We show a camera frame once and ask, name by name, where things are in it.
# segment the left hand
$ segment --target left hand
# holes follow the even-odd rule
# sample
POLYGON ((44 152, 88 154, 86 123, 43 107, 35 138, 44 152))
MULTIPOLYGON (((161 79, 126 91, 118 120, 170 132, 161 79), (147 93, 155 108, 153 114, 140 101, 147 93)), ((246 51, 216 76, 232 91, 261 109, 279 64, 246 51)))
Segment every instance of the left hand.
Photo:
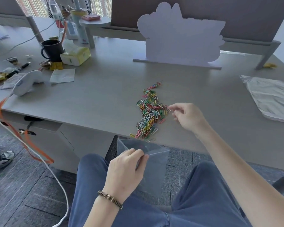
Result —
POLYGON ((130 149, 111 160, 102 191, 123 204, 142 180, 148 157, 141 149, 130 149))

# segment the beaded bracelet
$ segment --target beaded bracelet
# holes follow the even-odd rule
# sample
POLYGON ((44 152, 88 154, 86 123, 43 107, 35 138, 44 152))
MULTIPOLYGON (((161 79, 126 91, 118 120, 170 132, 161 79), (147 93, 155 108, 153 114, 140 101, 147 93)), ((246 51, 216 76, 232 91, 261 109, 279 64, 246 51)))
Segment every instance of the beaded bracelet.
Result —
POLYGON ((113 196, 107 194, 107 193, 104 193, 103 191, 99 190, 98 191, 98 195, 106 198, 107 200, 111 201, 112 203, 114 203, 116 206, 118 206, 118 208, 121 210, 123 209, 123 205, 117 201, 117 199, 115 199, 113 196))

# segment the desk surface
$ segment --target desk surface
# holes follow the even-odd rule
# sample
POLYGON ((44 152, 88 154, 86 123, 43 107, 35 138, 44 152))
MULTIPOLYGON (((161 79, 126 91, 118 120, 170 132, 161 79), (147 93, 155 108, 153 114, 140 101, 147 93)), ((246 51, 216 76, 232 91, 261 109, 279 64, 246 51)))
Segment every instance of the desk surface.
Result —
MULTIPOLYGON (((36 19, 39 29, 52 19, 36 19)), ((33 33, 29 28, 7 27, 10 39, 0 42, 0 53, 23 42, 33 33)), ((58 32, 53 25, 43 37, 58 32)), ((170 64, 133 62, 135 53, 145 52, 145 42, 115 38, 95 38, 92 57, 76 68, 74 82, 36 84, 33 91, 12 96, 4 109, 47 120, 103 130, 122 136, 136 133, 141 112, 136 102, 143 89, 164 80, 156 88, 160 102, 193 102, 220 136, 246 161, 284 170, 284 123, 264 118, 239 75, 251 75, 284 81, 284 64, 276 57, 269 60, 276 69, 255 71, 257 55, 221 54, 222 70, 170 64)), ((40 45, 34 39, 18 46, 3 58, 34 55, 26 69, 37 69, 44 61, 40 45)), ((44 72, 49 80, 51 72, 44 72)), ((0 90, 0 101, 11 90, 0 90)), ((175 123, 171 115, 158 126, 156 143, 206 153, 201 142, 175 123)))

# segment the black pen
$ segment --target black pen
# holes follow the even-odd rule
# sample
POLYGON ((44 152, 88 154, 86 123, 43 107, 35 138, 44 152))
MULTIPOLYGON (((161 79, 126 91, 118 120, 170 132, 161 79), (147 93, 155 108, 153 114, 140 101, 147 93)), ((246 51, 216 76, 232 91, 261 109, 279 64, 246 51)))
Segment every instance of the black pen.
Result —
POLYGON ((15 71, 12 71, 11 73, 6 75, 6 78, 11 78, 13 75, 15 75, 16 73, 19 73, 21 70, 23 70, 24 68, 26 68, 27 66, 29 66, 30 62, 22 65, 20 68, 18 68, 15 71))

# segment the hand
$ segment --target hand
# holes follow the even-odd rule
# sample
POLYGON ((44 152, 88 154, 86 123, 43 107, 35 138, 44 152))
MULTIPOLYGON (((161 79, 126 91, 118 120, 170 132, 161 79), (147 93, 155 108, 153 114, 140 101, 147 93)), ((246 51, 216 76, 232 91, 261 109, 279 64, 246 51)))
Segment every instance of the hand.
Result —
POLYGON ((196 135, 201 134, 210 127, 200 109, 193 103, 175 103, 170 105, 169 109, 174 111, 175 121, 196 135))
POLYGON ((141 149, 132 148, 111 160, 102 191, 123 204, 141 182, 148 157, 141 149))

